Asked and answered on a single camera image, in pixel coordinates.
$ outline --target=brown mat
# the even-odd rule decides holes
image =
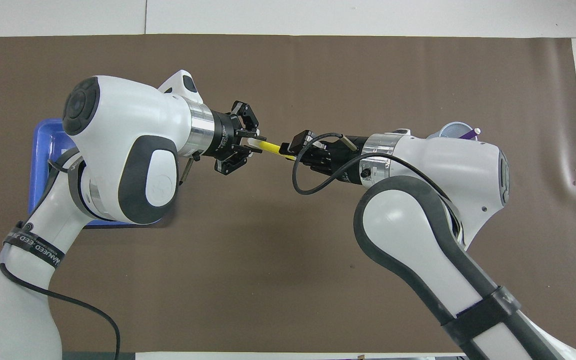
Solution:
[[[209,107],[251,104],[262,134],[425,137],[464,121],[498,145],[509,205],[470,253],[524,312],[576,347],[576,81],[569,39],[139,35],[0,38],[0,248],[27,214],[32,132],[91,75],[157,87],[178,69]],[[121,327],[124,351],[457,351],[352,232],[364,192],[313,196],[290,162],[255,155],[228,177],[197,163],[154,228],[84,230],[51,289]],[[322,180],[302,171],[304,186]],[[66,351],[110,351],[100,317],[53,301]]]

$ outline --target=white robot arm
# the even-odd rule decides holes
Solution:
[[[210,110],[184,70],[159,89],[110,76],[83,80],[66,101],[63,126],[77,147],[52,163],[39,204],[0,253],[0,360],[61,359],[46,295],[77,300],[46,289],[89,221],[153,223],[173,205],[193,161],[213,157],[215,170],[228,175],[260,152],[241,140],[263,139],[249,105]],[[179,158],[189,159],[181,176]],[[118,333],[105,313],[78,304]]]
[[[325,137],[341,140],[320,142]],[[424,139],[406,129],[370,137],[306,130],[279,152],[296,156],[293,185],[301,194],[334,179],[368,189],[354,214],[359,246],[406,281],[469,359],[576,360],[576,350],[532,323],[466,253],[509,197],[508,164],[497,146]],[[299,162],[328,180],[300,189]]]

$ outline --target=blue plastic bin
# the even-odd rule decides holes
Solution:
[[[34,129],[32,146],[32,168],[30,170],[30,200],[28,212],[41,200],[41,195],[48,183],[50,166],[48,159],[57,161],[61,154],[75,147],[75,143],[63,130],[60,118],[48,118],[41,121]],[[94,219],[87,226],[125,226],[132,225],[120,221],[103,221]]]

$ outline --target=purple pen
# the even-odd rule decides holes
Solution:
[[[466,139],[468,141],[468,140],[472,139],[473,137],[479,135],[480,133],[481,133],[481,129],[476,127],[473,130],[470,130],[469,132],[466,132],[465,134],[461,135],[459,137],[459,139]]]

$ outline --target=velcro strap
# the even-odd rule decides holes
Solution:
[[[4,243],[14,245],[32,253],[34,256],[52,265],[55,269],[59,266],[61,260],[66,257],[66,254],[63,253],[63,251],[59,250],[53,244],[50,244],[39,235],[18,227],[15,227],[10,231],[4,240]]]
[[[452,341],[458,346],[469,342],[484,331],[521,309],[521,304],[508,292],[499,286],[481,301],[457,314],[457,318],[442,325]]]

